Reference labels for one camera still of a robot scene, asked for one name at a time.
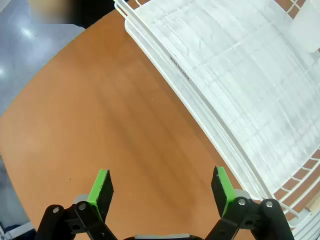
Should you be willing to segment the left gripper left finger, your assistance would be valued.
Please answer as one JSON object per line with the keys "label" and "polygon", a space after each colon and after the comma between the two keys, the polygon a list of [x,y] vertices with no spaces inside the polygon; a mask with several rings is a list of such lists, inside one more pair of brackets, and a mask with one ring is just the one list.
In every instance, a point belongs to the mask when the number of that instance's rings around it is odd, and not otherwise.
{"label": "left gripper left finger", "polygon": [[36,240],[73,240],[86,233],[91,240],[115,240],[106,225],[114,188],[110,171],[101,169],[86,200],[69,208],[53,204],[46,208],[35,234]]}

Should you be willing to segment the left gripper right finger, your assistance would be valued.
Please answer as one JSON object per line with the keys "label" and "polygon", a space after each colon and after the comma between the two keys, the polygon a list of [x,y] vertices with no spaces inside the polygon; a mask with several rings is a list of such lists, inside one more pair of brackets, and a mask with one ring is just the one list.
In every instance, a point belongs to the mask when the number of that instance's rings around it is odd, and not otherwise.
{"label": "left gripper right finger", "polygon": [[233,240],[240,229],[249,230],[256,240],[294,239],[280,203],[274,198],[254,202],[248,192],[233,188],[222,166],[213,170],[211,189],[220,220],[207,240]]}

